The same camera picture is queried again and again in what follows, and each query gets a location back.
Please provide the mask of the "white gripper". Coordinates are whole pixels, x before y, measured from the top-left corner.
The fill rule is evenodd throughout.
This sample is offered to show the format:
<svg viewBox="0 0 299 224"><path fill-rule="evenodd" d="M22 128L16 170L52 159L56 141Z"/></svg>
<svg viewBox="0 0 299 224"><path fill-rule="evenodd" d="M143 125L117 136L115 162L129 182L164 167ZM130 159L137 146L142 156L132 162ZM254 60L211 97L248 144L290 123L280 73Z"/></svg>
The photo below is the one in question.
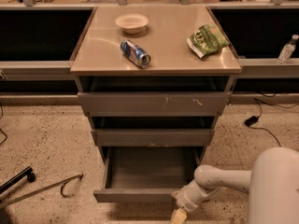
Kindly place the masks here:
<svg viewBox="0 0 299 224"><path fill-rule="evenodd" d="M187 213L197 209L200 203L214 198L221 190L222 187L205 188L193 180L180 190L174 191L171 196L176 200L178 209L173 211L170 224L183 224Z"/></svg>

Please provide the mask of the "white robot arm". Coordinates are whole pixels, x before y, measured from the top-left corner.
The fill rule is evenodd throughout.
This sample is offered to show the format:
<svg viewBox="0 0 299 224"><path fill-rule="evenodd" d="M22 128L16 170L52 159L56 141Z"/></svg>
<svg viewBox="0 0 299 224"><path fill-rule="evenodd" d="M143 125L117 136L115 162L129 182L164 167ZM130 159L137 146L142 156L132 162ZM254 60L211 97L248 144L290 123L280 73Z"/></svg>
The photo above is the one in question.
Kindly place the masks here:
<svg viewBox="0 0 299 224"><path fill-rule="evenodd" d="M193 180L173 193L178 208L171 224L229 188L249 195L248 224L299 224L299 152L286 147L264 151L249 171L198 166Z"/></svg>

